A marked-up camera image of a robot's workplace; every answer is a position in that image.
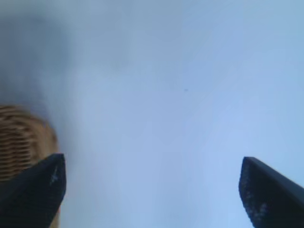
white surface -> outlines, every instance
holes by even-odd
[[[58,132],[63,228],[252,227],[238,196],[245,155],[304,185],[303,1],[46,6],[68,48],[41,51],[36,87],[13,101]],[[51,70],[60,51],[66,68]]]

woven basket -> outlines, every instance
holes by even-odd
[[[56,135],[48,123],[19,107],[0,106],[0,182],[57,151]],[[59,227],[59,213],[50,227]]]

white floor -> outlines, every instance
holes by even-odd
[[[0,11],[0,96],[56,128],[63,228],[252,227],[246,155],[304,186],[302,0],[37,1]]]

wicker basket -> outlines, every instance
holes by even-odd
[[[57,139],[48,123],[16,106],[0,106],[0,182],[56,153]],[[51,228],[59,227],[59,213]]]

floor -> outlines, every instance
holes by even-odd
[[[303,1],[1,4],[0,101],[56,129],[61,227],[249,228],[243,156],[304,185]]]

